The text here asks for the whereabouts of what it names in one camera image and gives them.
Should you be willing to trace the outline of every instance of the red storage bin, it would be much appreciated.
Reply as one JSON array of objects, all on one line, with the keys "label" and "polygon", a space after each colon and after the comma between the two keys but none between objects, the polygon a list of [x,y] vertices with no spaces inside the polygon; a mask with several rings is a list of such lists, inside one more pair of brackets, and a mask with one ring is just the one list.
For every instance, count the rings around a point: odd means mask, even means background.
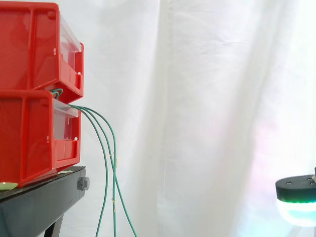
[{"label": "red storage bin", "polygon": [[58,5],[0,1],[0,89],[55,88],[64,103],[83,96],[83,45]]},{"label": "red storage bin", "polygon": [[80,116],[49,91],[0,90],[0,182],[22,187],[78,163]]}]

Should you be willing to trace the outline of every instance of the white fabric backdrop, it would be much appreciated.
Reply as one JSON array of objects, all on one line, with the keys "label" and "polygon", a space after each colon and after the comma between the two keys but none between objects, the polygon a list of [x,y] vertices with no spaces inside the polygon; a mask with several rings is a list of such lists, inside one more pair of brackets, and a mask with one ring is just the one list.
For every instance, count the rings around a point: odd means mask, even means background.
[{"label": "white fabric backdrop", "polygon": [[[76,104],[113,125],[139,237],[313,236],[281,219],[275,181],[316,163],[315,1],[57,3],[85,45]],[[81,154],[91,187],[61,237],[94,236],[102,206],[102,152],[85,118]],[[109,198],[101,237],[113,236],[111,210]],[[117,211],[118,236],[133,236],[119,201]]]}]

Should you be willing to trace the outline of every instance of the green wire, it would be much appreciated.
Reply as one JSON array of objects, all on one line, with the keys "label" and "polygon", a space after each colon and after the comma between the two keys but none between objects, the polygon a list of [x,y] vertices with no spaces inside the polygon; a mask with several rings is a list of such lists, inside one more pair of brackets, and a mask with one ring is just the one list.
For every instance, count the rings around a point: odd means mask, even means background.
[{"label": "green wire", "polygon": [[100,214],[100,218],[99,218],[97,232],[95,234],[95,236],[98,237],[99,231],[100,231],[100,226],[101,226],[101,221],[102,221],[102,217],[103,217],[104,207],[105,207],[105,203],[106,203],[106,199],[107,199],[107,192],[108,192],[108,163],[107,163],[107,159],[106,159],[106,155],[105,155],[105,148],[104,148],[102,139],[100,137],[100,134],[98,132],[98,129],[94,125],[92,119],[86,114],[86,112],[81,107],[75,106],[75,105],[69,105],[69,106],[71,106],[73,108],[76,108],[77,110],[80,110],[89,119],[89,121],[91,122],[95,132],[97,133],[97,136],[99,138],[99,141],[100,141],[100,144],[101,144],[101,147],[102,147],[103,156],[104,156],[106,183],[105,183],[105,191],[104,191],[104,200],[103,200],[102,210],[101,210],[101,214]]},{"label": "green wire", "polygon": [[56,99],[58,100],[59,96],[61,96],[61,94],[64,92],[64,90],[62,88],[56,88],[56,89],[50,90],[50,92],[52,94],[56,94],[56,92],[57,92]]},{"label": "green wire", "polygon": [[[91,113],[91,112],[90,112],[88,109],[86,109],[85,107],[82,107],[82,106],[78,106],[78,107],[81,108],[82,110],[85,110],[87,113],[89,113],[89,114],[93,117],[93,119],[97,122],[97,124],[98,124],[99,127],[101,128],[101,131],[102,131],[102,133],[103,133],[103,135],[104,135],[104,137],[105,137],[105,140],[107,141],[109,154],[110,154],[110,156],[111,156],[112,152],[111,152],[110,142],[109,142],[108,136],[107,136],[107,134],[105,133],[105,131],[104,131],[102,125],[100,124],[99,120],[93,115],[93,113]],[[113,192],[115,192],[115,180],[116,180],[116,177],[115,177],[115,179],[114,179],[114,184],[113,184],[114,189],[113,189]],[[116,212],[116,207],[115,207],[115,199],[113,199],[113,200],[114,200],[114,201],[113,201],[113,219],[115,220],[116,216],[115,216],[114,214],[115,214],[115,212]],[[115,221],[115,222],[113,221],[113,231],[114,231],[114,237],[116,237],[116,233],[117,233],[116,221]]]},{"label": "green wire", "polygon": [[53,92],[51,92],[53,95],[56,95],[56,99],[58,99],[58,97],[59,97],[59,92],[57,92],[57,91],[53,91]]},{"label": "green wire", "polygon": [[[122,202],[122,206],[123,206],[123,209],[124,209],[126,218],[127,218],[128,222],[129,222],[129,225],[130,225],[131,229],[133,230],[133,233],[134,233],[135,237],[137,237],[137,233],[136,233],[136,231],[135,231],[135,229],[134,229],[134,227],[133,227],[133,224],[132,224],[132,222],[131,222],[131,220],[130,220],[130,218],[129,218],[128,212],[127,212],[126,207],[125,207],[125,204],[124,204],[124,200],[123,200],[123,197],[122,197],[122,193],[121,193],[120,188],[119,188],[119,182],[118,182],[118,180],[117,180],[116,174],[114,175],[114,171],[115,171],[115,168],[116,168],[116,161],[117,161],[117,158],[116,158],[116,155],[117,155],[117,153],[116,153],[116,139],[115,139],[114,131],[113,131],[113,129],[112,129],[110,123],[109,123],[101,114],[99,114],[99,113],[96,112],[95,110],[90,109],[90,108],[88,108],[88,107],[82,107],[82,106],[81,106],[80,108],[83,109],[83,110],[85,110],[85,111],[89,110],[89,111],[94,112],[96,115],[98,115],[98,116],[109,126],[109,129],[110,129],[110,131],[111,131],[111,133],[112,133],[112,136],[113,136],[113,143],[114,143],[114,162],[113,162],[113,160],[112,160],[112,156],[110,156],[110,161],[111,161],[111,165],[112,165],[112,169],[113,169],[113,177],[114,177],[114,178],[113,178],[113,183],[114,183],[114,184],[113,184],[113,187],[115,187],[115,183],[116,183],[117,188],[118,188],[119,198],[120,198],[120,200],[121,200],[121,202]],[[112,154],[112,153],[111,153],[111,147],[110,147],[109,140],[107,139],[107,136],[106,136],[106,134],[105,134],[105,132],[104,132],[104,130],[103,130],[101,124],[99,123],[99,121],[98,121],[91,113],[89,113],[89,114],[95,119],[95,121],[96,121],[96,122],[98,123],[98,125],[100,126],[100,128],[101,128],[101,130],[102,130],[102,132],[103,132],[103,134],[104,134],[104,136],[105,136],[105,138],[106,138],[106,140],[107,140],[109,153]]]}]

